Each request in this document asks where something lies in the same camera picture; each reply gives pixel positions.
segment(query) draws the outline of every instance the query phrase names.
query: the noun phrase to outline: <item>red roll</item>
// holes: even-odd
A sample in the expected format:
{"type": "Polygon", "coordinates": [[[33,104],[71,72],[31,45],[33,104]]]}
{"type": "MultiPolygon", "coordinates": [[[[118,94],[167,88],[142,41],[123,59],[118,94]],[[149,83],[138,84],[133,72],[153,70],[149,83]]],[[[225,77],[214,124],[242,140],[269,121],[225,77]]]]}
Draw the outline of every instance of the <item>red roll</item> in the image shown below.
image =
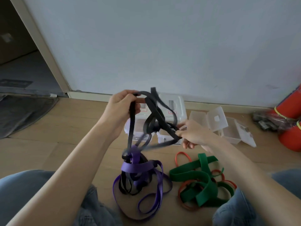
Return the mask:
{"type": "Polygon", "coordinates": [[[284,98],[273,110],[269,111],[269,113],[278,114],[283,118],[299,118],[301,116],[301,85],[284,98]]]}
{"type": "Polygon", "coordinates": [[[278,139],[288,149],[301,152],[301,126],[299,121],[295,126],[280,134],[278,139]]]}

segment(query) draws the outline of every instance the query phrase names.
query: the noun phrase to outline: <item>pile of straps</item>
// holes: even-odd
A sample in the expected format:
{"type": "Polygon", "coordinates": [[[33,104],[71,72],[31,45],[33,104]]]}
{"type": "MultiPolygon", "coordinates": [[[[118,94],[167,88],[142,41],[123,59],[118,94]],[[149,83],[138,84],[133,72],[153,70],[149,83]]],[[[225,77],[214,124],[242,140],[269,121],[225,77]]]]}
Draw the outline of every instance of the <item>pile of straps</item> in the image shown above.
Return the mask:
{"type": "Polygon", "coordinates": [[[138,212],[141,214],[146,214],[147,216],[140,220],[148,220],[153,217],[157,211],[159,210],[162,204],[162,198],[164,194],[167,194],[172,189],[172,181],[170,178],[164,174],[163,165],[159,160],[148,160],[141,153],[142,150],[150,150],[160,147],[169,146],[177,143],[181,137],[178,137],[175,132],[178,130],[177,128],[177,116],[173,110],[171,110],[158,96],[156,88],[153,87],[150,89],[150,93],[146,91],[140,91],[134,94],[145,95],[145,103],[151,111],[151,114],[146,119],[143,125],[143,135],[138,139],[136,144],[132,145],[133,141],[133,133],[135,126],[135,102],[132,102],[130,105],[129,113],[130,113],[130,129],[129,129],[129,139],[128,146],[122,154],[122,159],[124,160],[121,167],[121,174],[115,179],[113,183],[113,195],[115,201],[117,203],[114,187],[118,183],[119,190],[123,194],[128,195],[137,195],[141,192],[142,188],[147,186],[152,181],[152,175],[156,174],[157,177],[157,191],[156,193],[150,193],[143,197],[138,203],[138,212]],[[158,107],[158,104],[162,105],[164,108],[171,111],[173,114],[173,123],[169,123],[165,121],[164,114],[162,110],[158,107]],[[159,132],[160,129],[165,130],[173,140],[166,141],[164,143],[156,144],[156,145],[148,145],[152,138],[153,132],[159,132]],[[141,141],[148,135],[146,142],[139,146],[141,141]],[[163,192],[163,179],[169,184],[169,190],[163,192]],[[146,212],[141,211],[140,204],[147,197],[155,196],[155,201],[153,206],[146,212]]]}
{"type": "Polygon", "coordinates": [[[229,199],[221,199],[217,197],[218,187],[224,187],[229,191],[231,197],[234,195],[234,189],[227,183],[231,183],[236,189],[235,183],[225,180],[223,171],[210,171],[208,164],[217,161],[215,156],[207,157],[205,153],[198,154],[198,160],[192,161],[191,158],[184,152],[178,152],[175,157],[177,167],[169,171],[171,181],[184,182],[179,189],[178,197],[182,206],[190,211],[198,210],[200,207],[219,207],[226,203],[229,199]],[[190,163],[186,163],[178,167],[177,155],[184,154],[188,157],[190,163]],[[214,177],[222,176],[222,181],[216,182],[214,177]],[[191,207],[185,203],[194,201],[197,206],[191,207]]]}

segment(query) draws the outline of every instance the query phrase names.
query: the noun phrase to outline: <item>ripped jeans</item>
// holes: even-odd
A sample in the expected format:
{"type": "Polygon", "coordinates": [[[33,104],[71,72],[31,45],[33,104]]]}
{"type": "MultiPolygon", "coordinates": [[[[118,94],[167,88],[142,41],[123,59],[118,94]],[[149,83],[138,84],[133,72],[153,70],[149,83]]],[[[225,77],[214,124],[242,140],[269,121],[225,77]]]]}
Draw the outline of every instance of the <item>ripped jeans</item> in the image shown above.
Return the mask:
{"type": "MultiPolygon", "coordinates": [[[[0,179],[0,226],[5,226],[16,213],[50,179],[54,171],[31,170],[0,179]]],[[[272,178],[301,198],[301,170],[281,171],[272,178]]],[[[81,204],[73,226],[122,225],[117,213],[98,201],[95,186],[91,185],[81,204]]],[[[213,216],[214,226],[265,225],[240,189],[213,216]]]]}

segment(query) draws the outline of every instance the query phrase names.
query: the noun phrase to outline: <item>door frame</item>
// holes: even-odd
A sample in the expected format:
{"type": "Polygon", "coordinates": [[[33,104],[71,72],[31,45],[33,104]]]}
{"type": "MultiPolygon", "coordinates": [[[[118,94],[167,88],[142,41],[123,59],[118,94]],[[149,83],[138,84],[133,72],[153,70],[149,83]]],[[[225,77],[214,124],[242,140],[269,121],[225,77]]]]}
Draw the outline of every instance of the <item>door frame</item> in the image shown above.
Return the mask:
{"type": "Polygon", "coordinates": [[[41,55],[43,56],[45,62],[47,63],[50,71],[58,82],[60,88],[64,93],[71,91],[69,84],[64,78],[55,58],[53,57],[48,45],[46,44],[38,26],[36,25],[34,19],[32,18],[24,0],[10,0],[15,7],[18,15],[20,16],[23,24],[28,30],[30,36],[38,47],[41,55]]]}

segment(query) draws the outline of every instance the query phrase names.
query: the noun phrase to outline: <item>purple ribbon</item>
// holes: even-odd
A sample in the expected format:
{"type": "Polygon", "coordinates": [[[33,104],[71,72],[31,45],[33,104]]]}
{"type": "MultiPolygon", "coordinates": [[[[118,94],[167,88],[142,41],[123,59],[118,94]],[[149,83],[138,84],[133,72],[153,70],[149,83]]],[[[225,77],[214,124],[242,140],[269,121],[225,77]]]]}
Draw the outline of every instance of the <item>purple ribbon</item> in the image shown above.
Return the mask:
{"type": "Polygon", "coordinates": [[[158,181],[158,185],[157,185],[157,191],[156,193],[150,193],[146,196],[144,196],[138,203],[138,211],[141,213],[141,214],[149,214],[149,213],[152,213],[150,214],[149,216],[143,218],[143,219],[134,219],[134,218],[131,218],[129,216],[127,216],[123,211],[122,209],[120,208],[120,206],[118,205],[117,203],[117,200],[116,200],[116,197],[115,197],[115,194],[114,194],[114,187],[115,187],[115,184],[118,183],[119,179],[120,179],[120,176],[119,175],[115,181],[113,182],[113,196],[114,196],[114,199],[118,205],[118,207],[121,209],[121,211],[130,219],[132,220],[137,220],[137,221],[145,221],[145,220],[149,220],[150,218],[152,218],[156,213],[157,211],[160,209],[160,206],[162,204],[162,199],[163,199],[163,195],[164,194],[167,194],[168,192],[171,191],[172,189],[172,181],[170,180],[170,178],[163,173],[163,165],[162,163],[159,161],[159,160],[149,160],[148,162],[146,163],[141,163],[139,164],[139,161],[140,161],[140,152],[138,151],[131,151],[131,155],[132,155],[132,160],[131,160],[131,164],[130,163],[126,163],[124,162],[122,164],[122,167],[121,167],[121,170],[124,171],[124,172],[127,172],[127,173],[141,173],[141,176],[140,178],[138,179],[138,181],[135,181],[134,182],[134,186],[137,186],[139,183],[143,182],[143,181],[147,181],[148,180],[148,171],[151,171],[153,174],[156,174],[157,176],[157,181],[158,181]],[[160,166],[161,167],[161,170],[162,171],[159,171],[157,170],[155,167],[157,166],[160,166]],[[170,186],[170,189],[166,192],[163,192],[163,179],[166,179],[169,183],[169,186],[170,186]],[[147,212],[142,212],[141,209],[140,209],[140,205],[141,203],[148,197],[151,197],[151,196],[155,196],[155,200],[154,200],[154,203],[152,205],[152,207],[147,211],[147,212]]]}

